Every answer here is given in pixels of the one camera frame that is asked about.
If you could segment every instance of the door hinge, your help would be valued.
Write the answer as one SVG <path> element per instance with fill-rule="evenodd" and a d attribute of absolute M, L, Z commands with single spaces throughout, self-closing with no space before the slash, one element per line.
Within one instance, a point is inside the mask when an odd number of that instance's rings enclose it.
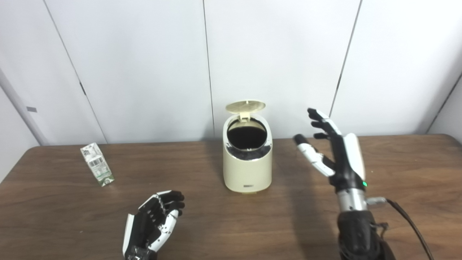
<path fill-rule="evenodd" d="M 86 92 L 85 92 L 84 86 L 82 85 L 82 82 L 79 81 L 79 84 L 80 84 L 80 87 L 82 88 L 82 91 L 84 92 L 84 95 L 86 96 Z"/>

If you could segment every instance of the prosthetic forearm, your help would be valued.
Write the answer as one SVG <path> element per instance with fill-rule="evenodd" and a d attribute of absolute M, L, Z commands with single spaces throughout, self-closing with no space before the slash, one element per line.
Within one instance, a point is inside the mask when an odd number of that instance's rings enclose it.
<path fill-rule="evenodd" d="M 343 136 L 337 126 L 323 113 L 308 109 L 313 127 L 324 130 L 316 139 L 328 139 L 334 155 L 332 162 L 319 153 L 302 135 L 294 141 L 298 149 L 335 187 L 340 214 L 338 217 L 340 256 L 343 260 L 394 260 L 387 243 L 377 235 L 377 224 L 367 210 L 365 170 L 358 138 Z"/>

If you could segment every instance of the cream trash can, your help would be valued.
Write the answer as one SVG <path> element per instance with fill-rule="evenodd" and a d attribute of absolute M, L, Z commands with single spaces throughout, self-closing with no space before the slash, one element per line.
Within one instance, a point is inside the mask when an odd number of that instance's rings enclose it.
<path fill-rule="evenodd" d="M 226 110 L 235 115 L 223 126 L 223 176 L 226 186 L 234 192 L 258 192 L 271 184 L 271 130 L 263 117 L 250 114 L 265 106 L 256 100 L 226 106 Z"/>

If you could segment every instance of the barcode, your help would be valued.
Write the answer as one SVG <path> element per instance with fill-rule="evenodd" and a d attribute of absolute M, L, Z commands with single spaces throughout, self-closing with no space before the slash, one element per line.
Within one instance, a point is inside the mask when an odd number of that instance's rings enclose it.
<path fill-rule="evenodd" d="M 92 161 L 89 162 L 88 164 L 89 164 L 91 167 L 93 167 L 93 166 L 96 166 L 96 165 L 98 165 L 98 164 L 100 164 L 100 163 L 102 163 L 102 162 L 103 162 L 103 159 L 102 159 L 101 157 L 99 157 L 99 158 L 96 159 L 96 160 L 92 160 Z"/>

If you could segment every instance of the robotic arm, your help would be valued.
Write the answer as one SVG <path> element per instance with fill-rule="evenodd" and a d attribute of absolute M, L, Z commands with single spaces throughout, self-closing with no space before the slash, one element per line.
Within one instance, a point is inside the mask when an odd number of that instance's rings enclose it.
<path fill-rule="evenodd" d="M 157 252 L 182 215 L 183 200 L 181 192 L 158 192 L 138 208 L 136 215 L 128 215 L 122 248 L 125 260 L 157 259 Z"/>
<path fill-rule="evenodd" d="M 372 213 L 365 199 L 365 170 L 358 138 L 354 134 L 343 136 L 337 126 L 325 114 L 308 109 L 311 125 L 324 133 L 314 135 L 316 139 L 328 139 L 334 161 L 319 153 L 302 135 L 294 136 L 298 149 L 308 161 L 335 187 L 340 214 L 340 257 L 342 260 L 395 260 L 388 244 L 377 234 Z M 371 204 L 386 202 L 384 198 L 373 198 Z"/>

